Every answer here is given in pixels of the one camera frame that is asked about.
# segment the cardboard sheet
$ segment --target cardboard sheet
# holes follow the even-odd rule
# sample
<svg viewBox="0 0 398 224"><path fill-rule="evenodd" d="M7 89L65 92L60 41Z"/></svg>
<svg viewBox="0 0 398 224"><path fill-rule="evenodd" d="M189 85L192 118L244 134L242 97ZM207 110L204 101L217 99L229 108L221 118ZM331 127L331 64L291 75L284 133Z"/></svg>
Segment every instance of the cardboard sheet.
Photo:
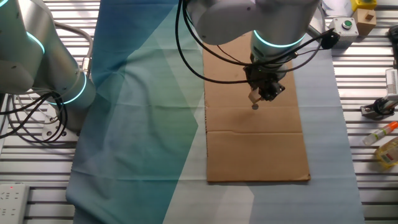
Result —
<svg viewBox="0 0 398 224"><path fill-rule="evenodd" d="M248 33L221 48L248 62L250 39ZM222 54L217 47L209 47ZM203 60L208 78L246 78L242 66L216 60L205 51ZM310 180L293 73L280 83L286 90L253 110L248 84L205 82L207 181Z"/></svg>

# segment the metal rail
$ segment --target metal rail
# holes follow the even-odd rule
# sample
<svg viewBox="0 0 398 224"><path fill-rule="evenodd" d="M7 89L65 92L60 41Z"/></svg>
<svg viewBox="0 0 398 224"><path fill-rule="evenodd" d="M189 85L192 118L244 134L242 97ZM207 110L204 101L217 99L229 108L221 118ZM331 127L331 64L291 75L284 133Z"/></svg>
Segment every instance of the metal rail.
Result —
<svg viewBox="0 0 398 224"><path fill-rule="evenodd" d="M333 63L366 224L398 223L398 166L381 172L373 152L359 140L376 128L398 120L398 113L380 122L361 117L359 107L386 94L385 70L392 67L392 49L385 33L398 25L398 1L378 0L377 27L347 51L334 50ZM46 0L56 21L79 27L94 36L98 0ZM57 30L63 43L80 63L88 42L71 32ZM44 120L40 113L36 119ZM29 123L30 131L41 135L41 124ZM398 130L377 145L398 136ZM25 182L31 186L25 224L72 224L74 207L65 200L74 148L51 148L24 142L11 136L0 154L0 184Z"/></svg>

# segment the green button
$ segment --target green button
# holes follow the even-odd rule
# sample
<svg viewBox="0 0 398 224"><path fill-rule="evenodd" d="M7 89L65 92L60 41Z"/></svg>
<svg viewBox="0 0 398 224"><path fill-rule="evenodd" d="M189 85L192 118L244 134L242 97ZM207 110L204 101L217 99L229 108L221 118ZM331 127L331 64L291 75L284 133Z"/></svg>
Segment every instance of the green button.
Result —
<svg viewBox="0 0 398 224"><path fill-rule="evenodd" d="M353 23L351 21L345 21L344 24L346 26L353 26Z"/></svg>

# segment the yellow box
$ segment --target yellow box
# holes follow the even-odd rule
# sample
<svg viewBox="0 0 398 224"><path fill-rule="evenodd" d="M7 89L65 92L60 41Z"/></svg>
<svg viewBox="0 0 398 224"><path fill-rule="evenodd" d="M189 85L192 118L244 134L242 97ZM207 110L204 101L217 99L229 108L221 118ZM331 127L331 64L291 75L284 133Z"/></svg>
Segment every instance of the yellow box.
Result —
<svg viewBox="0 0 398 224"><path fill-rule="evenodd" d="M377 0L370 0L368 2L364 0L351 0L351 5L354 12L357 9L373 10L377 6Z"/></svg>

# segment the yellow bottle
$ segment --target yellow bottle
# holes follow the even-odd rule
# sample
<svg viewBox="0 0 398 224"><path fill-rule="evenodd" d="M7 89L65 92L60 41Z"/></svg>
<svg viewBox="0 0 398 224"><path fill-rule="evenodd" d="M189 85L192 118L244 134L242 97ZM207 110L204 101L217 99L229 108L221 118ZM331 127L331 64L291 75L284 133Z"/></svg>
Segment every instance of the yellow bottle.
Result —
<svg viewBox="0 0 398 224"><path fill-rule="evenodd" d="M387 168L398 164L398 137L385 143L375 152L380 162Z"/></svg>

